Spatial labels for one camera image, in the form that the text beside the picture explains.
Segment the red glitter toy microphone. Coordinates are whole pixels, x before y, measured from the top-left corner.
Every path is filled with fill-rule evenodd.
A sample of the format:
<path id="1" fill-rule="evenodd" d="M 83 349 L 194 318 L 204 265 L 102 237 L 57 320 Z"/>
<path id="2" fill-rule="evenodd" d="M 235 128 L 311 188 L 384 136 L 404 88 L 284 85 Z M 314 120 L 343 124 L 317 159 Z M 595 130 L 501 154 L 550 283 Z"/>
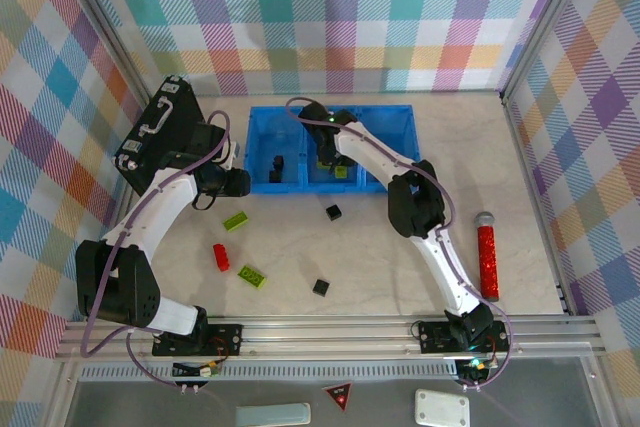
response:
<path id="1" fill-rule="evenodd" d="M 480 288 L 482 296 L 491 302 L 499 300 L 499 279 L 495 246 L 494 216 L 480 212 L 474 219 L 477 233 Z"/>

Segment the red triangle warning sign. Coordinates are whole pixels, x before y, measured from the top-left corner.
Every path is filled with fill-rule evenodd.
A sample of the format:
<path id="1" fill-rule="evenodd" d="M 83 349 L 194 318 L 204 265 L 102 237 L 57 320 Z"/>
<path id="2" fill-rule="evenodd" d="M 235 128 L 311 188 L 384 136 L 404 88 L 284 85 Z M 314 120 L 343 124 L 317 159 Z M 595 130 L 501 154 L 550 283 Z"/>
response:
<path id="1" fill-rule="evenodd" d="M 338 408 L 342 412 L 345 412 L 347 410 L 351 389 L 352 389 L 352 383 L 349 382 L 341 385 L 325 387 L 324 391 L 335 402 Z"/>

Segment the grey metal shelf plate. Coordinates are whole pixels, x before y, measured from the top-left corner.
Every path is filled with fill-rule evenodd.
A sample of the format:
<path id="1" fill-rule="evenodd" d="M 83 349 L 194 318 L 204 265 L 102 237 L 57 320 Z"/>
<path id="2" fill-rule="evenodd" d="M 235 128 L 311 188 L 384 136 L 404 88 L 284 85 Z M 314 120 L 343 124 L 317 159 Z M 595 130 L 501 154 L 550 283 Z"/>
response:
<path id="1" fill-rule="evenodd" d="M 616 427 L 605 416 L 577 358 L 512 360 L 480 391 L 454 380 L 220 381 L 180 394 L 133 365 L 83 367 L 66 427 L 235 427 L 242 407 L 306 403 L 310 427 L 419 427 L 418 389 L 463 395 L 471 427 Z M 342 412 L 325 387 L 352 383 Z"/>

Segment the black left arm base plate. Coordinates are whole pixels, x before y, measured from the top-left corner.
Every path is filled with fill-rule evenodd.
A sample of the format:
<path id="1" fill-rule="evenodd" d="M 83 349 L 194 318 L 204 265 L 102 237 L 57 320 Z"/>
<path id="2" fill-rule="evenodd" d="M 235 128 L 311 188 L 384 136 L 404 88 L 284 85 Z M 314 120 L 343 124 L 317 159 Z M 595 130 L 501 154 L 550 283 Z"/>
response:
<path id="1" fill-rule="evenodd" d="M 234 357 L 240 353 L 241 324 L 211 324 L 205 321 L 189 335 L 163 333 L 152 346 L 154 357 Z"/>

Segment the aluminium mounting rail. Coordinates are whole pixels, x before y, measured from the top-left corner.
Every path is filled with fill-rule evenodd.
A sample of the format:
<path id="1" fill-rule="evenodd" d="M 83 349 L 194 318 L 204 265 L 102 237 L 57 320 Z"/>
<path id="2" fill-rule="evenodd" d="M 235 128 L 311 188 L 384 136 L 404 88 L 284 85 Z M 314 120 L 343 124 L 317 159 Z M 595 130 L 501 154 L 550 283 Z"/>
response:
<path id="1" fill-rule="evenodd" d="M 423 356 L 416 316 L 239 316 L 214 324 L 240 324 L 237 360 L 392 360 Z M 605 353 L 589 316 L 515 315 L 511 357 L 578 357 Z"/>

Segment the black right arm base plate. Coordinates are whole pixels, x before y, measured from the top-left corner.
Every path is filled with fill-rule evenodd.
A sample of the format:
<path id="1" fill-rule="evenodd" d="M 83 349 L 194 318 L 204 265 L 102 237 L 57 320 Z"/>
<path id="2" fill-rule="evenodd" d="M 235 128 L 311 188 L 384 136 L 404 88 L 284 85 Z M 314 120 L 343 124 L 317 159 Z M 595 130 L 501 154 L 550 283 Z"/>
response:
<path id="1" fill-rule="evenodd" d="M 507 352 L 510 347 L 505 325 L 494 321 L 469 346 L 463 346 L 450 332 L 446 321 L 418 320 L 412 323 L 410 333 L 418 341 L 422 354 Z"/>

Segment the aluminium frame post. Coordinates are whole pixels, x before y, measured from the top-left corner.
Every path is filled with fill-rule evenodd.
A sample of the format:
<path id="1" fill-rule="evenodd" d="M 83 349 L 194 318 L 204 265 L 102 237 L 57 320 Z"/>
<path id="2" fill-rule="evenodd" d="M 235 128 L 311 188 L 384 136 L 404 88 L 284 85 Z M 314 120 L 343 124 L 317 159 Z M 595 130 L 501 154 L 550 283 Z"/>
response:
<path id="1" fill-rule="evenodd" d="M 141 103 L 146 103 L 151 95 L 142 76 L 135 67 L 133 58 L 125 49 L 125 44 L 117 33 L 116 27 L 109 19 L 101 0 L 80 0 L 81 6 L 87 11 L 87 16 L 96 29 L 100 39 L 121 70 L 123 77 Z"/>
<path id="2" fill-rule="evenodd" d="M 530 29 L 530 33 L 519 55 L 515 58 L 513 66 L 509 70 L 508 77 L 498 90 L 504 107 L 509 105 L 509 101 L 514 93 L 526 79 L 544 41 L 556 25 L 568 1 L 569 0 L 544 0 L 541 7 L 537 8 L 539 16 Z"/>

